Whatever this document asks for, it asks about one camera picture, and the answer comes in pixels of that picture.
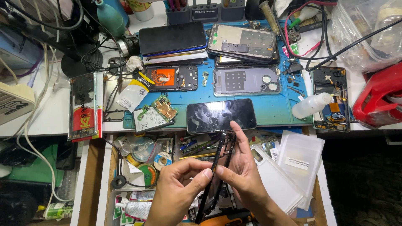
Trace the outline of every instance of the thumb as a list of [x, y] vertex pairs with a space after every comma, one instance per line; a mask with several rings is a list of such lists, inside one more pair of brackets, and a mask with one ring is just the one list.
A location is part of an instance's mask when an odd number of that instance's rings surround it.
[[236, 189], [242, 187], [243, 182], [242, 176], [224, 166], [217, 166], [215, 174], [217, 174], [221, 180], [225, 181], [230, 186]]
[[212, 178], [212, 170], [207, 168], [199, 172], [192, 181], [185, 187], [186, 191], [192, 196], [197, 196], [205, 189]]

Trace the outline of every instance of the hand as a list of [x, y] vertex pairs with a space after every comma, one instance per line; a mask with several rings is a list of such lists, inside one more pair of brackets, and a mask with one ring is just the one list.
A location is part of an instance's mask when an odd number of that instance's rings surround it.
[[251, 154], [248, 138], [235, 121], [230, 122], [230, 127], [236, 133], [234, 153], [229, 168], [217, 166], [215, 173], [232, 186], [243, 206], [253, 212], [254, 209], [260, 208], [258, 205], [264, 204], [269, 196]]
[[195, 158], [163, 167], [145, 225], [175, 226], [180, 223], [195, 197], [210, 182], [211, 167], [211, 162]]
[[231, 121], [230, 127], [236, 133], [235, 152], [230, 159], [229, 168], [217, 166], [215, 174], [232, 187], [243, 206], [255, 215], [261, 225], [296, 225], [265, 190], [248, 139], [240, 126]]

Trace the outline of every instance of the blue repair mat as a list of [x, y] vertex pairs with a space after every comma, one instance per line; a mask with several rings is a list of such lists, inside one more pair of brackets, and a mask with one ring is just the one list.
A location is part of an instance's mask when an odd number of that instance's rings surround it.
[[[261, 26], [269, 27], [266, 20], [259, 21]], [[232, 23], [222, 23], [231, 26], [248, 27], [244, 25], [245, 22], [232, 22]], [[204, 24], [204, 29], [210, 29], [213, 24]], [[281, 71], [284, 71], [283, 62], [288, 59], [284, 54], [282, 47], [284, 43], [282, 41], [278, 42], [278, 49], [280, 54], [280, 63], [278, 65]], [[213, 70], [214, 70], [214, 55], [212, 58], [207, 58], [204, 64], [198, 65], [198, 89], [196, 91], [175, 91], [166, 92], [164, 94], [170, 99], [171, 107], [178, 108], [179, 113], [174, 118], [175, 123], [173, 125], [167, 126], [166, 128], [186, 128], [187, 127], [187, 117], [186, 117], [186, 107], [188, 104], [195, 103], [207, 103], [214, 101], [226, 101], [234, 99], [244, 99], [250, 98], [253, 102], [255, 116], [257, 119], [257, 125], [261, 126], [275, 126], [275, 125], [311, 125], [313, 122], [312, 116], [307, 117], [304, 120], [297, 119], [293, 117], [291, 113], [291, 107], [298, 103], [300, 100], [298, 96], [300, 94], [292, 91], [288, 88], [299, 90], [301, 93], [307, 96], [306, 86], [304, 84], [304, 79], [301, 76], [295, 74], [295, 81], [299, 83], [299, 87], [294, 87], [293, 83], [287, 82], [287, 75], [280, 74], [280, 83], [282, 85], [282, 90], [276, 95], [247, 95], [247, 96], [226, 96], [226, 97], [216, 97], [213, 94]], [[203, 72], [208, 72], [207, 86], [202, 86], [202, 74]], [[150, 92], [142, 100], [138, 107], [144, 106], [144, 104], [150, 104], [156, 100], [161, 95], [160, 92]]]

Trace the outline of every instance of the white plastic bottle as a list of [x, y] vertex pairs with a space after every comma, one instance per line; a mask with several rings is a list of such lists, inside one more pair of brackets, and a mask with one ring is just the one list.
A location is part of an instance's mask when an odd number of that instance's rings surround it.
[[331, 100], [331, 95], [326, 92], [309, 96], [292, 107], [292, 114], [298, 119], [303, 119], [324, 109]]

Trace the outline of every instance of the green bottle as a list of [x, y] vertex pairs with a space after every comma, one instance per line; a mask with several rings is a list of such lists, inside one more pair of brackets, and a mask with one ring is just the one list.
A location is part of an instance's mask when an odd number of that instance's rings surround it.
[[101, 25], [103, 25], [115, 38], [120, 38], [125, 32], [125, 26], [123, 17], [108, 4], [105, 4], [103, 0], [97, 0], [98, 6], [98, 19]]

